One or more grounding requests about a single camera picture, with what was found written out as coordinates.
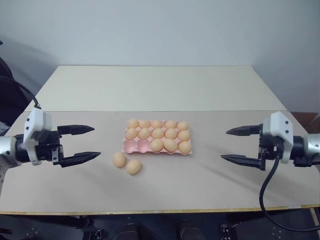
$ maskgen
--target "table edge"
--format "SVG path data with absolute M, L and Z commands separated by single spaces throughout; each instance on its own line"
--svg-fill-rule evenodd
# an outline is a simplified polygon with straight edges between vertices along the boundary
M 273 206 L 266 207 L 268 211 L 320 208 L 319 204 L 300 206 Z M 260 207 L 253 208 L 216 208 L 216 209 L 173 209 L 173 210 L 133 210 L 133 211 L 81 211 L 81 212 L 27 212 L 27 211 L 0 211 L 5 215 L 52 215 L 52 216 L 80 216 L 80 215 L 129 215 L 129 214 L 190 214 L 190 213 L 229 213 L 229 212 L 259 212 Z

